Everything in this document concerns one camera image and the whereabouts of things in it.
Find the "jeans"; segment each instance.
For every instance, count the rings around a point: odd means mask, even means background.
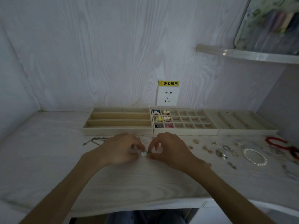
[[[143,211],[119,211],[108,215],[105,224],[186,224],[176,210],[166,210],[159,217],[148,217]]]

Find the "shelf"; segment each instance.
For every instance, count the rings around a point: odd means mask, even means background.
[[[243,51],[237,49],[225,49],[216,46],[202,45],[202,44],[198,44],[196,46],[196,51],[213,54],[213,55],[244,59],[244,60],[285,63],[285,64],[299,64],[299,56],[295,56],[295,55],[250,52],[250,51]]]

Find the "yellow warning label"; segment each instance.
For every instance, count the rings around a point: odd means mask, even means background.
[[[180,81],[160,81],[158,83],[158,86],[178,86],[180,84]]]

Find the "pearl bracelet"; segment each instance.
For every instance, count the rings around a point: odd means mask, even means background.
[[[256,162],[254,162],[253,160],[251,160],[251,159],[246,155],[246,152],[247,152],[247,151],[252,151],[252,152],[255,152],[256,154],[259,154],[259,155],[263,158],[264,162],[263,162],[263,163],[256,163]],[[261,154],[260,152],[254,150],[254,149],[246,148],[246,149],[243,150],[243,154],[244,154],[245,158],[246,158],[249,162],[251,162],[252,164],[254,164],[254,165],[256,165],[256,166],[265,166],[265,165],[267,164],[267,159],[266,159],[266,157],[265,157],[263,154]]]

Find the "white wall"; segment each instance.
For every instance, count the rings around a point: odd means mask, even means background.
[[[0,25],[0,141],[39,110],[32,88]]]
[[[289,65],[257,113],[274,124],[279,133],[299,147],[299,67]]]
[[[230,48],[248,0],[0,0],[0,21],[44,110],[155,106],[257,111],[285,65],[196,53]]]

